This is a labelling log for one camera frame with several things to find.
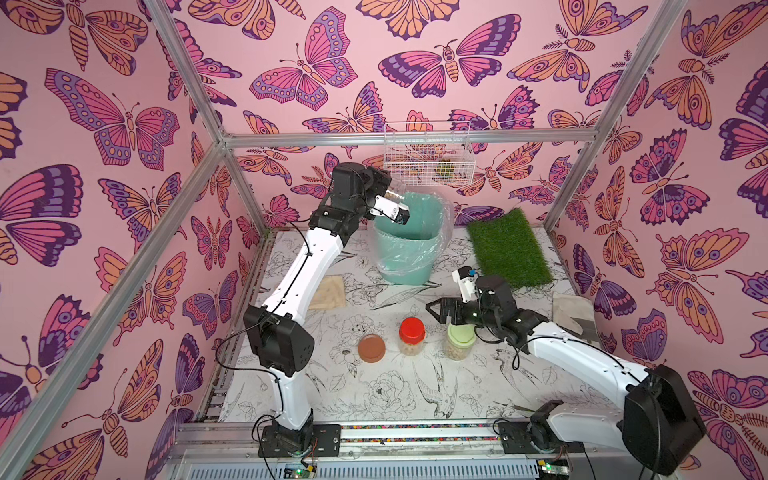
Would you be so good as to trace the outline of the peanut jar clear plastic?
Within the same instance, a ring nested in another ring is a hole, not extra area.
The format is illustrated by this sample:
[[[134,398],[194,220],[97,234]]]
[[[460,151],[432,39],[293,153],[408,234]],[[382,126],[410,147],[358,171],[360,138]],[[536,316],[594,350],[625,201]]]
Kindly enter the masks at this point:
[[[394,208],[405,209],[405,210],[409,209],[409,207],[405,203],[405,194],[403,192],[387,189],[384,194],[384,198]]]

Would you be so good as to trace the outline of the brown jar lid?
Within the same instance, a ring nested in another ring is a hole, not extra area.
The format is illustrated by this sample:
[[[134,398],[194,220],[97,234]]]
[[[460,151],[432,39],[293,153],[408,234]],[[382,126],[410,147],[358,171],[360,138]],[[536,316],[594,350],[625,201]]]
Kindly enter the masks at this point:
[[[376,334],[368,334],[360,339],[357,345],[358,355],[366,363],[377,363],[386,354],[386,344],[383,338]]]

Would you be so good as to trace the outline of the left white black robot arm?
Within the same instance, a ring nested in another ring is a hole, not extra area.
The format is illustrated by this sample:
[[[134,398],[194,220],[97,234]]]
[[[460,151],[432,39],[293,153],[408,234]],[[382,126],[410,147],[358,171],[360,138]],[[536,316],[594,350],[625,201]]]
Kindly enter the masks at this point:
[[[387,198],[391,183],[390,174],[375,167],[350,162],[335,167],[330,190],[310,215],[303,245],[285,278],[262,305],[249,306],[244,314],[251,350],[274,377],[271,432],[277,447],[289,454],[302,454],[314,443],[304,374],[315,348],[304,327],[311,300],[363,219],[399,216],[408,209]]]

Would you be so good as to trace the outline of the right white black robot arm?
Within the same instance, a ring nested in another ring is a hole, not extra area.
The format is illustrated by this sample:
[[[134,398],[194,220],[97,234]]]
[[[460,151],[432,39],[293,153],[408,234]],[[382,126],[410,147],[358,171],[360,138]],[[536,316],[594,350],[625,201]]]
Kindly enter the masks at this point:
[[[570,443],[623,449],[646,470],[672,475],[705,436],[706,427],[678,372],[621,360],[581,340],[546,316],[517,305],[499,276],[480,276],[470,267],[454,272],[460,294],[426,304],[439,323],[488,328],[514,353],[530,355],[585,382],[612,404],[607,411],[571,411],[551,400],[528,419],[527,436],[540,452]]]

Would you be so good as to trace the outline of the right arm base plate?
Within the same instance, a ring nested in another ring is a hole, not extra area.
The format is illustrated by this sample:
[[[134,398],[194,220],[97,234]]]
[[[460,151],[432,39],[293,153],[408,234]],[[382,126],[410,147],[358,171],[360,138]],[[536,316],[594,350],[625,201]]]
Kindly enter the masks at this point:
[[[526,419],[497,419],[492,424],[494,433],[501,441],[505,454],[541,454],[583,453],[584,445],[580,442],[560,440],[545,422],[533,422]]]

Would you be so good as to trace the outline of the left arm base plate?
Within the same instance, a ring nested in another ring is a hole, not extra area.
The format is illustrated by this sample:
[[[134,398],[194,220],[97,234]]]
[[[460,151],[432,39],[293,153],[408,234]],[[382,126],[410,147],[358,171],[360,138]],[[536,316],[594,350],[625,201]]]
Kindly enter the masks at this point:
[[[341,444],[340,424],[316,424],[290,430],[280,424],[268,425],[261,433],[261,458],[337,457]]]

